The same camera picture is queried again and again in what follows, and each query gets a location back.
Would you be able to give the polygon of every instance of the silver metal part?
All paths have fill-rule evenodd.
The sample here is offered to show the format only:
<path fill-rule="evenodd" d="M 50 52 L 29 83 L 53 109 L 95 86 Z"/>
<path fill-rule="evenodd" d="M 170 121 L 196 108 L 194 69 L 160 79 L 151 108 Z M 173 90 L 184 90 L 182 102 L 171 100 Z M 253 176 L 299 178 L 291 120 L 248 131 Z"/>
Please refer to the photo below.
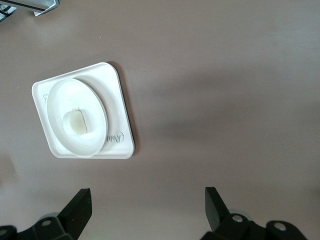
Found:
<path fill-rule="evenodd" d="M 283 223 L 281 223 L 281 222 L 276 222 L 276 223 L 274 224 L 274 227 L 275 227 L 276 229 L 280 230 L 280 231 L 286 231 L 286 230 L 287 230 L 286 226 L 285 226 Z"/>
<path fill-rule="evenodd" d="M 243 218 L 239 215 L 234 215 L 232 219 L 237 223 L 242 223 L 244 221 Z"/>
<path fill-rule="evenodd" d="M 60 2 L 59 0 L 0 0 L 0 4 L 24 8 L 39 16 L 55 9 Z"/>
<path fill-rule="evenodd" d="M 240 215 L 243 215 L 245 216 L 249 221 L 253 221 L 254 219 L 245 211 L 241 211 L 241 210 L 238 210 L 238 209 L 234 209 L 234 208 L 231 208 L 231 209 L 228 209 L 229 212 L 231 214 L 240 214 Z"/>

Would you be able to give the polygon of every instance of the white plastic base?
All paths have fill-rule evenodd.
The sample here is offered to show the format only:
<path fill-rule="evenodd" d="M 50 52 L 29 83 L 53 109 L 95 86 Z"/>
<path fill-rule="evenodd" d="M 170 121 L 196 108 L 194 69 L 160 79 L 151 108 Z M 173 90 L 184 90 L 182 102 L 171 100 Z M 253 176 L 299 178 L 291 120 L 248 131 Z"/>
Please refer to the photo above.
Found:
<path fill-rule="evenodd" d="M 32 86 L 32 96 L 49 148 L 57 158 L 78 159 L 55 136 L 47 114 L 48 94 L 58 81 L 72 78 L 87 84 L 101 99 L 108 119 L 108 132 L 102 149 L 89 159 L 127 159 L 135 145 L 116 69 L 105 62 L 68 72 Z"/>

